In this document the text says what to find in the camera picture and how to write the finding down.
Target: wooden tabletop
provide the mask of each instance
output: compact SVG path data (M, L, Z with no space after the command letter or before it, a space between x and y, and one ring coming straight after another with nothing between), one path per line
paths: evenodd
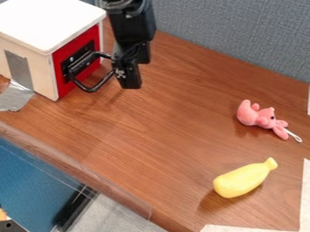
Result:
M107 24L104 39L110 52ZM151 220L169 231L206 224L298 230L303 158L310 159L307 84L161 32L152 55L141 66L140 90L123 90L113 79L58 102L37 95L0 120L150 204ZM109 70L104 63L87 83ZM241 125L236 110L244 99L273 106L304 142ZM261 187L232 199L213 191L217 175L270 156L279 168ZM86 172L75 176L92 184Z

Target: wall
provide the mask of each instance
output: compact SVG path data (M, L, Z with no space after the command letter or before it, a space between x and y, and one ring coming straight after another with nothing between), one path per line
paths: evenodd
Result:
M309 0L153 0L153 5L164 32L310 82Z

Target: yellow bottle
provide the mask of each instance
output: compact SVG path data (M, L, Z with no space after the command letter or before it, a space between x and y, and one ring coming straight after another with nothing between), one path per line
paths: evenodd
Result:
M267 159L264 163L248 164L215 178L214 190L223 198L244 195L263 183L270 170L276 168L277 163L273 158Z

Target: blue mat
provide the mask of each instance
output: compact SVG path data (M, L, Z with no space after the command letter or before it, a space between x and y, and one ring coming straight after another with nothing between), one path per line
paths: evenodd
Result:
M80 186L53 166L0 139L0 204L31 232L48 232Z

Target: plush toy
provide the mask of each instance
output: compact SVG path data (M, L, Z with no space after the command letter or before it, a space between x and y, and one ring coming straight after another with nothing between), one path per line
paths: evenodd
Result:
M237 109L237 118L246 126L259 126L265 129L272 129L282 140L288 139L290 131L285 129L288 123L276 119L275 109L273 107L260 110L257 103L251 105L250 100L244 100Z

